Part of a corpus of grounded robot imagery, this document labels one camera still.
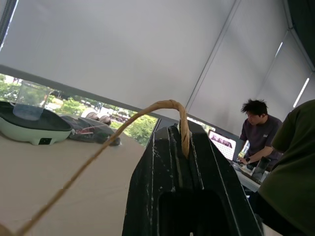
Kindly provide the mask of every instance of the man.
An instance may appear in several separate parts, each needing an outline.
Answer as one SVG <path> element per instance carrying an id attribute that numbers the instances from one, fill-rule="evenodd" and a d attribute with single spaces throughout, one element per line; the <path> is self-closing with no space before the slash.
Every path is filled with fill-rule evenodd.
<path id="1" fill-rule="evenodd" d="M 315 235 L 315 100 L 288 114 L 272 147 L 283 153 L 250 198 L 253 211 L 282 235 Z"/>
<path id="2" fill-rule="evenodd" d="M 239 160 L 243 164 L 257 166 L 262 157 L 268 157 L 271 161 L 267 170 L 271 170 L 281 157 L 280 153 L 272 149 L 271 141 L 282 122 L 268 114 L 266 102 L 263 100 L 249 99 L 243 104 L 241 111 L 246 113 L 248 118 L 243 124 L 240 139 L 244 141 L 244 144 L 248 140 L 250 148 L 245 158 L 239 157 Z"/>

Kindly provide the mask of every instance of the sleeve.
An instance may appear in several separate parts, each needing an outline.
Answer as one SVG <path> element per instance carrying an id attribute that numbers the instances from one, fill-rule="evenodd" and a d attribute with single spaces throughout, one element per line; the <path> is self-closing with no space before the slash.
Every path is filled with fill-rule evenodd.
<path id="1" fill-rule="evenodd" d="M 282 125 L 282 123 L 279 121 L 275 125 L 275 127 L 271 130 L 271 132 L 268 134 L 265 146 L 271 147 L 272 140 L 274 139 L 277 131 L 281 128 L 281 125 Z"/>
<path id="2" fill-rule="evenodd" d="M 288 150 L 295 133 L 295 124 L 291 121 L 291 115 L 289 114 L 285 118 L 282 127 L 278 130 L 271 143 L 275 150 L 282 153 Z"/>
<path id="3" fill-rule="evenodd" d="M 246 140 L 247 140 L 246 132 L 245 132 L 245 122 L 243 123 L 242 133 L 241 133 L 241 136 L 240 136 L 240 140 L 243 140 L 244 142 L 246 142 Z"/>

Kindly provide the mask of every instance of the clear plastic cup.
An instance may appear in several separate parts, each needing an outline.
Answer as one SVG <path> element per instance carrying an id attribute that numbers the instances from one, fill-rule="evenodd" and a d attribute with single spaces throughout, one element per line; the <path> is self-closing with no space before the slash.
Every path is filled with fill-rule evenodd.
<path id="1" fill-rule="evenodd" d="M 27 120 L 39 120 L 52 90 L 30 81 L 22 81 L 13 114 Z"/>

